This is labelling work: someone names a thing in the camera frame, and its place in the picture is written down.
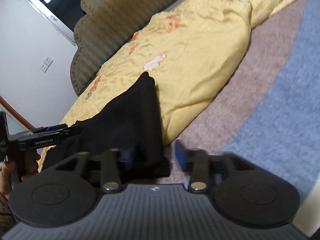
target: brown sleeve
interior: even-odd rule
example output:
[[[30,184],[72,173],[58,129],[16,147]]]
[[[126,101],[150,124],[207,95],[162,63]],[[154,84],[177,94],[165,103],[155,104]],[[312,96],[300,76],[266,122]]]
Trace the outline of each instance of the brown sleeve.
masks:
[[[0,236],[15,224],[8,200],[0,193]]]

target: wooden frame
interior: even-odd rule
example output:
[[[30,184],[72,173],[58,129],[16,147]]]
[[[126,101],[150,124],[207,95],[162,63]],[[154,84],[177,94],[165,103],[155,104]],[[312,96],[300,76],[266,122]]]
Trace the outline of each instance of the wooden frame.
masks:
[[[17,119],[20,123],[22,123],[27,129],[33,130],[35,127],[29,123],[26,119],[24,119],[12,106],[8,104],[7,101],[0,96],[0,104],[10,113],[13,115],[15,119]]]

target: round black disc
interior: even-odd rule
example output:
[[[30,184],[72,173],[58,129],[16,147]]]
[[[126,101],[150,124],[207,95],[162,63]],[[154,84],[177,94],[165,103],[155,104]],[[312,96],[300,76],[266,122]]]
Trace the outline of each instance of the round black disc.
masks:
[[[88,214],[95,200],[93,186],[77,174],[48,171],[18,184],[9,204],[18,220],[38,227],[58,227]]]
[[[271,228],[291,221],[300,196],[285,180],[258,169],[233,173],[214,189],[212,200],[224,216],[235,222]]]

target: black cloth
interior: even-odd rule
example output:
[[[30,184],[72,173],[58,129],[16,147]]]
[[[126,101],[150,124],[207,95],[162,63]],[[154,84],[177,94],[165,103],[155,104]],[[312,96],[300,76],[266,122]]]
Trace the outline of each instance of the black cloth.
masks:
[[[100,113],[76,124],[82,127],[82,133],[50,149],[43,169],[77,152],[98,155],[107,149],[128,149],[134,145],[133,177],[170,175],[169,161],[164,157],[155,81],[147,72],[141,74],[126,92],[111,100]]]

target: electrical outlet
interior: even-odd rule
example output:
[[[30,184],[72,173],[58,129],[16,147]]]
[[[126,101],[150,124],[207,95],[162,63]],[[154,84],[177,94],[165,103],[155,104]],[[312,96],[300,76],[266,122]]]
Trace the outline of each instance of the electrical outlet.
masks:
[[[50,58],[49,56],[47,56],[47,58],[44,60],[44,63],[45,63],[47,66],[50,66],[52,62],[53,62],[53,59]]]
[[[48,68],[49,68],[49,66],[48,66],[46,63],[42,62],[42,65],[41,65],[40,69],[41,69],[44,73],[47,71]]]

